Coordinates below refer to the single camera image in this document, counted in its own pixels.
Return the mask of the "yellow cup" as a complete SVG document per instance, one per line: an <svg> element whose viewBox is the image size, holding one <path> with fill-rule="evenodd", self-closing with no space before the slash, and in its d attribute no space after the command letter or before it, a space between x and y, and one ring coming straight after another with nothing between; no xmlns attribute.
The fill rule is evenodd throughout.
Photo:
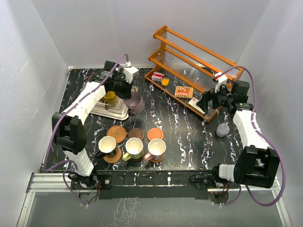
<svg viewBox="0 0 303 227"><path fill-rule="evenodd" d="M108 91L103 98L103 101L107 105L116 106L118 102L118 96L113 91Z"/></svg>

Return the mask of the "purple cup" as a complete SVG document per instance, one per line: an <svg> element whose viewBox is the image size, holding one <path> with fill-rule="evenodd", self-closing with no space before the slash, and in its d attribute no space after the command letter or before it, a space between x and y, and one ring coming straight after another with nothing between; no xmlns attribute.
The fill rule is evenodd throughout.
<svg viewBox="0 0 303 227"><path fill-rule="evenodd" d="M130 115L139 114L144 110L144 100L138 92L132 91L131 98L124 100Z"/></svg>

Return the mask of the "woven rattan coaster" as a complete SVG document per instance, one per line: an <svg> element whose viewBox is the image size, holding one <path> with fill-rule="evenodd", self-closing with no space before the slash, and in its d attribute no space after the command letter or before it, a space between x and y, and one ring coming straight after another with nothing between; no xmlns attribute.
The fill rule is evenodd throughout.
<svg viewBox="0 0 303 227"><path fill-rule="evenodd" d="M103 159L110 164L114 164L122 158L122 155L123 155L123 153L122 153L121 149L119 147L117 147L116 154L104 156Z"/></svg>
<svg viewBox="0 0 303 227"><path fill-rule="evenodd" d="M116 143L121 143L126 139L126 130L122 126L115 125L107 131L107 136L113 137Z"/></svg>

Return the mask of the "dark wood coaster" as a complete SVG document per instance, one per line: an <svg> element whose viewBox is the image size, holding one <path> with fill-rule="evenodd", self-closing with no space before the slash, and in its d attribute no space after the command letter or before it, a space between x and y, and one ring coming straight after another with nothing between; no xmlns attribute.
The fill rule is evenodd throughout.
<svg viewBox="0 0 303 227"><path fill-rule="evenodd" d="M142 129L139 129L139 128L133 128L129 131L128 133L128 138L131 139L131 138L138 138L140 140L143 140L144 139L144 132Z"/></svg>
<svg viewBox="0 0 303 227"><path fill-rule="evenodd" d="M144 155L145 155L145 151L144 151L144 149L142 149L142 151L140 152L140 157L139 158L131 158L130 160L131 161L134 161L134 162L139 162L139 161L141 161L143 158L144 158Z"/></svg>

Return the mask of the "light wood coaster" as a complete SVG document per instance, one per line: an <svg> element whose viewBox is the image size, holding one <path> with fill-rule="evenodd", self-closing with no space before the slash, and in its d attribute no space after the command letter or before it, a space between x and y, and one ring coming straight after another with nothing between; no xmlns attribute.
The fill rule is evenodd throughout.
<svg viewBox="0 0 303 227"><path fill-rule="evenodd" d="M147 132L147 138L148 138L149 141L151 141L153 139L160 139L160 140L162 140L164 138L164 133L159 128L151 128Z"/></svg>
<svg viewBox="0 0 303 227"><path fill-rule="evenodd" d="M162 162L164 160L164 158L165 158L165 155L159 160L150 159L150 161L153 162L153 163L159 163L159 162Z"/></svg>

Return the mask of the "pale green cup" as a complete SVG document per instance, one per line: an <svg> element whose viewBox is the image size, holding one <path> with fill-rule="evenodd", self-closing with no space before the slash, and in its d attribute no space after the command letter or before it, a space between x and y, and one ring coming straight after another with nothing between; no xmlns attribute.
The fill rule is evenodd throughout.
<svg viewBox="0 0 303 227"><path fill-rule="evenodd" d="M144 156L143 142L139 138L130 138L125 144L126 153L122 156L124 161L138 160Z"/></svg>

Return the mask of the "black cup white inside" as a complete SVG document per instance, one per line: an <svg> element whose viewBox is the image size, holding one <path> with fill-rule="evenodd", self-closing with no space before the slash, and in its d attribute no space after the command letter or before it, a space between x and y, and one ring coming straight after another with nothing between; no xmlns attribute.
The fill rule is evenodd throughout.
<svg viewBox="0 0 303 227"><path fill-rule="evenodd" d="M117 152L116 139L111 136L105 136L98 143L96 158L113 157Z"/></svg>

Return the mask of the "pink cup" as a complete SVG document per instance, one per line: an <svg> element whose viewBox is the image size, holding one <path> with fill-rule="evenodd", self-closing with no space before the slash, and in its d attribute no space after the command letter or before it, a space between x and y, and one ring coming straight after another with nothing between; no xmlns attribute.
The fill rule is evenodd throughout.
<svg viewBox="0 0 303 227"><path fill-rule="evenodd" d="M153 139L148 144L148 153L144 156L144 160L159 160L165 155L166 144L163 140Z"/></svg>

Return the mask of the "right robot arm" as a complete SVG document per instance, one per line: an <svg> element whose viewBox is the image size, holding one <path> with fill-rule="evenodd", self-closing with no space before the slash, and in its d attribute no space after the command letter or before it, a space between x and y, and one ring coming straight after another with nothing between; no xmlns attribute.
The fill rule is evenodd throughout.
<svg viewBox="0 0 303 227"><path fill-rule="evenodd" d="M201 113L207 113L208 103L213 102L213 108L223 106L232 116L240 135L243 151L237 162L232 165L216 164L211 174L203 178L218 188L229 182L271 188L280 163L277 152L257 132L254 106L247 102L249 83L237 80L231 90L223 83L203 93L200 100L192 98L189 104Z"/></svg>

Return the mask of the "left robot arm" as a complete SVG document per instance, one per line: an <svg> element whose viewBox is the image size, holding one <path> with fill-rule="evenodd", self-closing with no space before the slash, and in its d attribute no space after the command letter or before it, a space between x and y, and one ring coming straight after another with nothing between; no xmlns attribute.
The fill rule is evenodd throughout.
<svg viewBox="0 0 303 227"><path fill-rule="evenodd" d="M92 74L76 100L62 113L52 116L52 142L59 146L72 164L71 179L92 189L98 183L96 170L86 152L87 134L84 123L92 109L107 92L114 92L120 99L131 97L132 81L139 70L128 61L125 67L106 61L99 74Z"/></svg>

